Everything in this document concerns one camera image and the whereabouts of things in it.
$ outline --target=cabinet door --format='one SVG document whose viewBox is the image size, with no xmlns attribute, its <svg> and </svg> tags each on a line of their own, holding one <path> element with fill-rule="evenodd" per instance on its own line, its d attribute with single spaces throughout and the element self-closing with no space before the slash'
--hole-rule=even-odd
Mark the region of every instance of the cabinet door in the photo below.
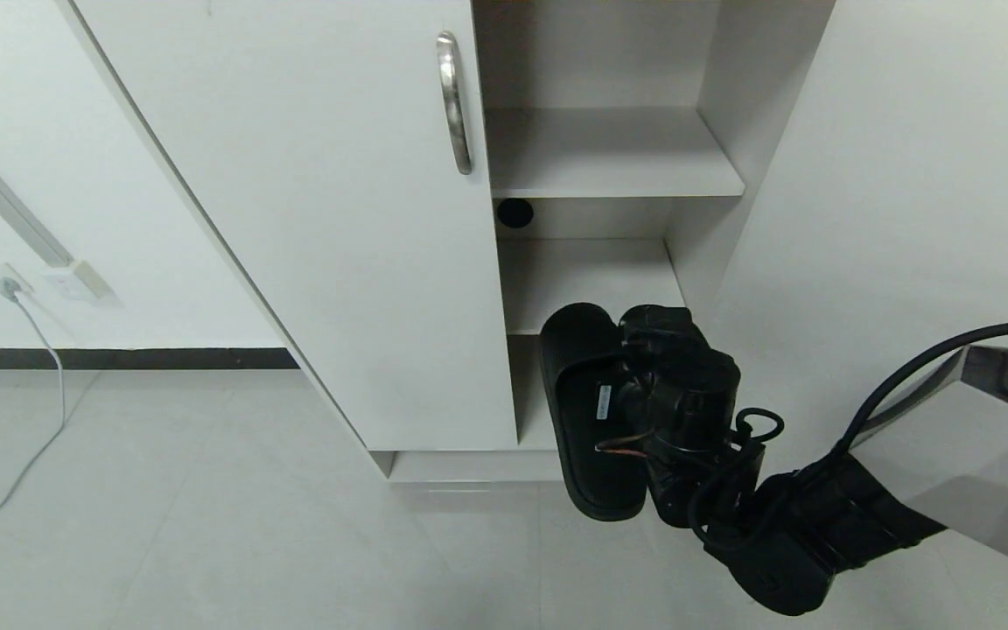
<svg viewBox="0 0 1008 630">
<path fill-rule="evenodd" d="M 365 444 L 514 447 L 468 0 L 77 4 Z M 468 175 L 444 30 L 464 55 Z"/>
</svg>

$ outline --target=wire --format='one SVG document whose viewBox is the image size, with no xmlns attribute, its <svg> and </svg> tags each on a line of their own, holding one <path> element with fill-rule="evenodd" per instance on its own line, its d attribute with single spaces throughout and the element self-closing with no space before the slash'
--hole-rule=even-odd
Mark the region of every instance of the wire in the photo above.
<svg viewBox="0 0 1008 630">
<path fill-rule="evenodd" d="M 760 417 L 768 418 L 769 420 L 776 422 L 776 426 L 773 426 L 772 430 L 769 430 L 768 433 L 757 434 L 749 439 L 764 444 L 765 442 L 776 437 L 776 435 L 784 433 L 784 418 L 779 417 L 779 414 L 776 414 L 775 411 L 761 409 L 761 407 L 745 407 L 745 409 L 741 409 L 737 412 L 736 423 L 745 423 L 745 425 L 748 426 L 748 422 L 745 422 L 745 418 L 749 417 L 749 415 L 760 415 Z"/>
<path fill-rule="evenodd" d="M 29 326 L 33 328 L 33 332 L 36 332 L 36 336 L 38 336 L 38 339 L 41 340 L 41 343 L 43 344 L 45 350 L 49 351 L 49 355 L 52 355 L 53 362 L 56 363 L 56 384 L 58 384 L 58 387 L 60 389 L 60 426 L 56 428 L 56 432 L 52 434 L 52 437 L 48 438 L 48 442 L 44 443 L 44 447 L 41 447 L 40 450 L 36 452 L 36 455 L 33 455 L 32 458 L 30 458 L 29 463 L 25 464 L 25 468 L 21 470 L 21 474 L 17 475 L 17 479 L 15 479 L 15 482 L 13 482 L 12 486 L 10 487 L 10 490 L 7 491 L 7 495 L 3 497 L 3 501 L 0 501 L 0 510 L 3 509 L 3 506 L 7 505 L 7 501 L 9 501 L 11 497 L 13 497 L 13 494 L 17 490 L 17 487 L 21 486 L 21 480 L 25 479 L 25 475 L 29 472 L 29 470 L 31 470 L 31 468 L 33 468 L 33 464 L 36 463 L 36 460 L 38 460 L 38 458 L 40 458 L 40 456 L 44 454 L 44 450 L 48 448 L 50 444 L 52 444 L 52 440 L 55 439 L 56 436 L 61 433 L 61 431 L 65 430 L 65 425 L 67 425 L 69 421 L 69 416 L 67 412 L 65 412 L 65 366 L 62 363 L 60 363 L 60 355 L 57 355 L 56 351 L 53 350 L 51 346 L 49 346 L 49 341 L 47 339 L 44 339 L 44 335 L 41 335 L 41 329 L 36 326 L 36 322 L 33 321 L 32 316 L 29 314 L 29 310 L 25 309 L 24 304 L 17 299 L 16 291 L 19 290 L 20 287 L 13 288 L 11 287 L 10 284 L 7 283 L 3 283 L 3 287 L 4 287 L 3 291 L 1 291 L 3 292 L 3 297 L 14 302 L 17 305 L 17 307 L 20 308 L 21 311 L 23 311 L 25 320 L 29 320 Z"/>
<path fill-rule="evenodd" d="M 876 411 L 881 402 L 883 402 L 889 394 L 892 394 L 892 392 L 895 391 L 901 383 L 904 383 L 906 380 L 911 378 L 911 376 L 915 375 L 916 372 L 921 370 L 921 368 L 927 367 L 928 364 L 935 362 L 937 359 L 943 358 L 943 356 L 950 354 L 950 352 L 956 352 L 975 343 L 1003 338 L 1003 336 L 1008 336 L 1008 323 L 995 324 L 995 326 L 992 327 L 983 327 L 981 329 L 968 331 L 963 335 L 956 335 L 953 338 L 940 341 L 940 343 L 935 344 L 935 346 L 928 348 L 924 352 L 920 352 L 919 355 L 913 356 L 913 358 L 905 363 L 904 366 L 897 368 L 897 371 L 892 372 L 888 378 L 885 378 L 884 381 L 877 386 L 877 389 L 873 390 L 871 394 L 864 399 L 861 406 L 858 407 L 858 410 L 853 415 L 853 418 L 851 418 L 851 423 L 849 423 L 846 431 L 844 431 L 843 437 L 840 437 L 838 442 L 835 443 L 835 447 L 832 447 L 832 451 L 828 452 L 824 458 L 818 459 L 811 464 L 811 466 L 798 471 L 795 475 L 792 489 L 780 492 L 776 499 L 772 500 L 771 505 L 768 506 L 768 509 L 765 510 L 765 514 L 760 518 L 760 522 L 753 528 L 753 532 L 747 535 L 747 537 L 745 537 L 745 539 L 741 542 L 733 543 L 732 545 L 725 545 L 725 543 L 719 543 L 709 537 L 706 530 L 704 530 L 698 522 L 698 515 L 696 512 L 697 507 L 701 504 L 701 502 L 703 502 L 703 495 L 706 494 L 706 491 L 712 489 L 713 486 L 717 486 L 717 483 L 720 482 L 723 474 L 729 474 L 729 472 L 736 470 L 736 466 L 744 463 L 740 461 L 741 455 L 743 455 L 746 451 L 746 449 L 743 448 L 743 451 L 739 454 L 739 458 L 732 462 L 731 466 L 712 476 L 711 480 L 704 483 L 703 486 L 695 492 L 695 495 L 692 495 L 691 503 L 689 503 L 688 517 L 691 522 L 691 529 L 695 530 L 695 534 L 698 535 L 700 540 L 703 540 L 706 545 L 717 547 L 718 549 L 725 551 L 737 551 L 752 545 L 752 543 L 756 542 L 757 539 L 764 534 L 769 523 L 776 518 L 776 513 L 779 512 L 780 509 L 783 509 L 787 500 L 791 499 L 796 488 L 803 487 L 804 484 L 817 479 L 820 475 L 824 474 L 831 467 L 835 466 L 836 463 L 840 462 L 841 459 L 847 455 L 847 452 L 851 451 L 851 446 L 853 446 L 853 443 L 857 439 L 858 434 L 861 434 L 861 431 L 863 431 L 866 426 L 866 422 L 871 419 L 873 411 Z M 739 414 L 739 419 L 744 418 L 744 411 L 745 410 Z M 773 433 L 775 430 L 776 429 L 768 431 L 768 434 L 760 437 L 761 442 L 776 437 L 776 434 Z"/>
<path fill-rule="evenodd" d="M 691 501 L 689 501 L 686 510 L 686 519 L 688 525 L 691 526 L 691 531 L 703 540 L 704 545 L 709 547 L 716 547 L 716 549 L 721 551 L 740 551 L 744 547 L 752 545 L 754 542 L 759 540 L 761 535 L 765 533 L 768 529 L 769 523 L 772 522 L 772 517 L 780 510 L 781 507 L 785 505 L 786 500 L 791 497 L 789 492 L 781 492 L 777 495 L 776 499 L 772 500 L 771 505 L 769 505 L 768 510 L 765 512 L 765 517 L 760 519 L 757 526 L 753 528 L 752 532 L 746 535 L 745 538 L 737 542 L 719 542 L 711 537 L 711 534 L 707 533 L 707 530 L 703 527 L 703 523 L 700 522 L 700 506 L 703 505 L 703 499 L 706 495 L 711 494 L 713 487 L 718 486 L 724 479 L 728 478 L 729 475 L 733 474 L 733 471 L 739 470 L 740 467 L 744 467 L 749 460 L 756 458 L 759 451 L 753 448 L 753 440 L 746 443 L 737 458 L 733 458 L 731 462 L 725 465 L 725 467 L 715 471 L 715 474 L 711 475 L 711 479 L 708 479 L 700 486 L 695 494 L 691 494 Z"/>
<path fill-rule="evenodd" d="M 620 447 L 624 447 L 627 444 L 632 444 L 633 442 L 639 442 L 640 439 L 644 439 L 645 437 L 648 437 L 649 434 L 652 434 L 651 430 L 647 431 L 647 433 L 629 434 L 625 435 L 625 437 L 613 437 L 612 439 L 603 439 L 595 444 L 594 451 L 599 452 L 599 454 L 631 455 L 633 458 L 640 458 L 643 460 L 647 460 L 648 454 L 645 454 L 645 452 L 643 451 L 636 451 L 635 448 L 620 448 Z"/>
<path fill-rule="evenodd" d="M 873 411 L 876 411 L 880 406 L 881 402 L 892 394 L 893 390 L 896 390 L 901 383 L 908 380 L 909 376 L 915 375 L 921 368 L 928 366 L 929 363 L 934 362 L 937 359 L 943 358 L 949 352 L 955 352 L 961 348 L 971 346 L 973 343 L 980 343 L 983 341 L 1003 338 L 1003 336 L 1008 336 L 1008 323 L 995 324 L 992 327 L 983 327 L 981 329 L 975 329 L 973 331 L 965 332 L 963 335 L 956 335 L 952 339 L 947 339 L 940 341 L 940 343 L 935 344 L 931 348 L 928 348 L 924 352 L 920 352 L 919 355 L 913 356 L 910 362 L 904 364 L 897 371 L 892 372 L 888 378 L 877 386 L 877 389 L 873 390 L 871 394 L 866 397 L 866 399 L 858 407 L 853 418 L 851 418 L 851 423 L 847 426 L 847 430 L 843 433 L 843 437 L 840 437 L 838 442 L 835 443 L 835 447 L 832 447 L 832 451 L 824 458 L 821 458 L 811 466 L 807 467 L 803 471 L 799 472 L 801 482 L 809 482 L 815 479 L 815 476 L 824 474 L 833 464 L 843 459 L 844 455 L 847 455 L 848 451 L 851 451 L 851 446 L 858 437 L 858 434 L 863 431 L 866 422 L 872 417 Z"/>
</svg>

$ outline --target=tiled floor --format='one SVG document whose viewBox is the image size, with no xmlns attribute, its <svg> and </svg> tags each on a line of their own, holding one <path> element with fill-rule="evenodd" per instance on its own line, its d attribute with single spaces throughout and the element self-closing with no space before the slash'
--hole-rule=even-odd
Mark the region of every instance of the tiled floor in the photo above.
<svg viewBox="0 0 1008 630">
<path fill-rule="evenodd" d="M 389 486 L 296 372 L 68 383 L 69 429 L 0 512 L 0 629 L 1008 627 L 1008 559 L 957 534 L 780 618 L 652 512 Z M 0 497 L 55 429 L 55 387 L 0 372 Z"/>
</svg>

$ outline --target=silver door handle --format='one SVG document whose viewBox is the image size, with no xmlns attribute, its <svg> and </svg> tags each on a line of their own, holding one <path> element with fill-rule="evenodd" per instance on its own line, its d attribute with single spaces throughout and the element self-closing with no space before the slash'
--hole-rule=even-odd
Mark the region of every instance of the silver door handle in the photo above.
<svg viewBox="0 0 1008 630">
<path fill-rule="evenodd" d="M 473 170 L 469 158 L 469 143 L 465 139 L 465 116 L 461 115 L 461 58 L 457 55 L 457 38 L 444 30 L 437 33 L 437 72 L 440 73 L 440 102 L 446 109 L 449 142 L 454 146 L 457 171 L 468 175 Z"/>
</svg>

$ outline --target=white power cord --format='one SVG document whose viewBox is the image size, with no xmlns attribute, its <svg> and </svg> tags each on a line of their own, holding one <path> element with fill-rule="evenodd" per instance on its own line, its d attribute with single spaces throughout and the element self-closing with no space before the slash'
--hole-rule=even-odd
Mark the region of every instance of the white power cord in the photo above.
<svg viewBox="0 0 1008 630">
<path fill-rule="evenodd" d="M 41 344 L 43 344 L 45 350 L 49 351 L 49 355 L 52 355 L 53 362 L 56 363 L 56 384 L 58 384 L 60 388 L 60 426 L 56 428 L 56 433 L 53 433 L 52 437 L 48 438 L 48 442 L 44 443 L 44 447 L 41 447 L 41 450 L 36 452 L 36 455 L 33 455 L 32 458 L 30 458 L 29 463 L 25 464 L 25 468 L 21 470 L 21 474 L 17 475 L 17 479 L 13 482 L 10 490 L 7 491 L 7 495 L 3 497 L 3 501 L 0 501 L 0 510 L 3 509 L 3 506 L 7 505 L 7 501 L 13 497 L 17 487 L 21 486 L 21 480 L 25 479 L 25 474 L 29 472 L 29 469 L 33 468 L 33 464 L 36 463 L 36 459 L 40 458 L 40 456 L 44 454 L 44 450 L 52 444 L 52 440 L 55 439 L 61 431 L 65 430 L 65 425 L 69 422 L 69 415 L 65 412 L 65 366 L 60 363 L 60 355 L 57 355 L 56 351 L 52 350 L 52 347 L 49 346 L 49 341 L 44 339 L 44 335 L 41 335 L 41 329 L 36 326 L 36 322 L 33 321 L 32 316 L 29 314 L 29 310 L 25 309 L 24 304 L 17 299 L 17 291 L 20 290 L 21 284 L 17 283 L 15 279 L 3 278 L 0 280 L 0 294 L 3 294 L 4 298 L 14 302 L 17 307 L 21 309 L 21 312 L 25 316 L 25 320 L 29 321 L 29 326 L 33 327 L 33 332 L 36 332 L 36 336 L 38 336 L 38 339 L 41 340 Z"/>
</svg>

